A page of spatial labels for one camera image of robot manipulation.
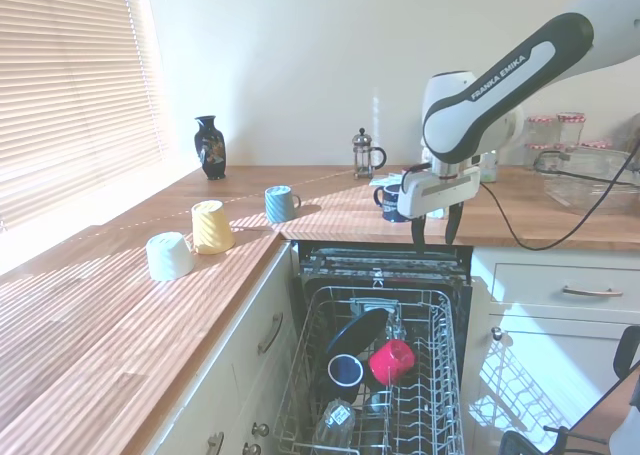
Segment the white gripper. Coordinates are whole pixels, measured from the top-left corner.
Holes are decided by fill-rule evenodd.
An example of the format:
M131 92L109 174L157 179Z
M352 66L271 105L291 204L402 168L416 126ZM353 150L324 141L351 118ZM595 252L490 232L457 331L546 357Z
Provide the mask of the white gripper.
M476 196L480 186L480 169L471 167L456 178L444 180L429 171L409 173L401 182L397 210L411 220L412 243L417 253L426 250L426 216L449 207L445 242L452 245L462 219L465 201Z

